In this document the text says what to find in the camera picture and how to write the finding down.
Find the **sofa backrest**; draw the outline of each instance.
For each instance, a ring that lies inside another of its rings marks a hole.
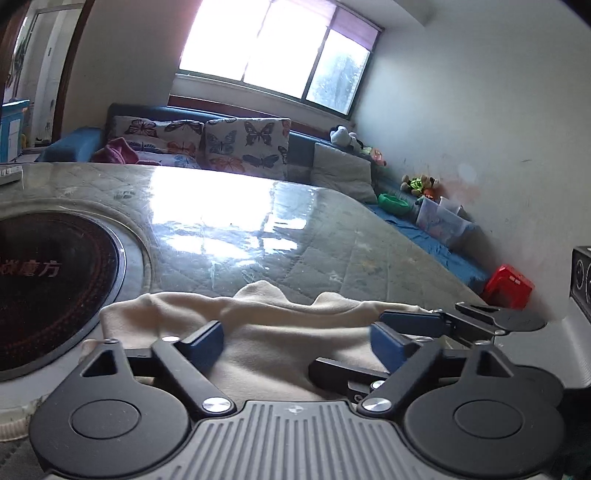
[[[145,105],[127,105],[124,103],[113,103],[107,113],[105,132],[111,130],[112,119],[114,116],[137,116],[149,118],[160,122],[172,120],[196,120],[206,123],[208,120],[217,120],[219,118],[231,118],[229,115],[219,113],[204,112],[200,110],[189,110],[186,108],[176,108],[170,106],[145,106]],[[314,164],[314,145],[321,143],[339,150],[346,151],[321,138],[311,137],[298,132],[290,133],[290,144],[287,151],[287,180],[297,183],[310,184],[310,172]],[[366,155],[359,155],[368,160]]]

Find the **blue sofa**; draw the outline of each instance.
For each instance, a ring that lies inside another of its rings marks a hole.
[[[88,162],[94,152],[105,146],[106,132],[109,132],[111,129],[113,117],[118,115],[137,116],[161,122],[189,119],[205,123],[208,120],[229,118],[227,115],[184,108],[113,103],[107,112],[105,130],[93,127],[79,128],[47,147],[37,161]],[[310,172],[314,163],[314,145],[317,143],[329,145],[347,151],[348,153],[352,153],[348,150],[332,145],[330,142],[321,138],[291,132],[289,149],[287,152],[288,181],[310,184]],[[358,156],[372,162],[371,158],[367,155]]]

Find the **pink blanket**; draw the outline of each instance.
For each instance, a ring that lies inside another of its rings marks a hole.
[[[92,155],[90,161],[94,163],[160,165],[154,160],[140,160],[135,150],[122,137],[109,140],[104,148]]]

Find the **black glass cooktop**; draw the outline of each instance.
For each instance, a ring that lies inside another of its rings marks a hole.
[[[0,380],[80,341],[118,269],[112,235],[90,219],[39,212],[0,220]]]

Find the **remote control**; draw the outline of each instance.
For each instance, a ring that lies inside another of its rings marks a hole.
[[[12,183],[22,178],[22,167],[20,165],[14,167],[3,168],[0,170],[0,185]]]

